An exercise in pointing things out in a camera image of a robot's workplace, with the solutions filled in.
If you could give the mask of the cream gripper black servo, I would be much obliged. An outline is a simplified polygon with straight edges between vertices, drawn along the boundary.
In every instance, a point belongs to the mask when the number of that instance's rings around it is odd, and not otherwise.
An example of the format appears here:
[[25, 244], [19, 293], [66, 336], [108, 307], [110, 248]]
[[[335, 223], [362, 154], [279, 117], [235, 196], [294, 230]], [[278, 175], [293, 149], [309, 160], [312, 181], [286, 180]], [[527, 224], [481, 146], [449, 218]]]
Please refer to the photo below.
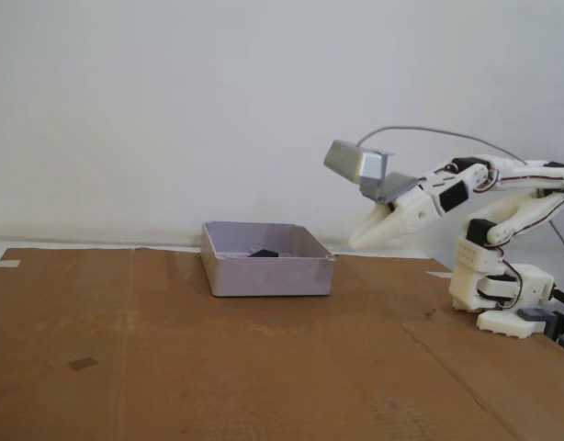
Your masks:
[[469, 199], [468, 184], [458, 175], [432, 175], [398, 197], [392, 211], [376, 205], [351, 234], [353, 250], [380, 249], [389, 242], [417, 233]]

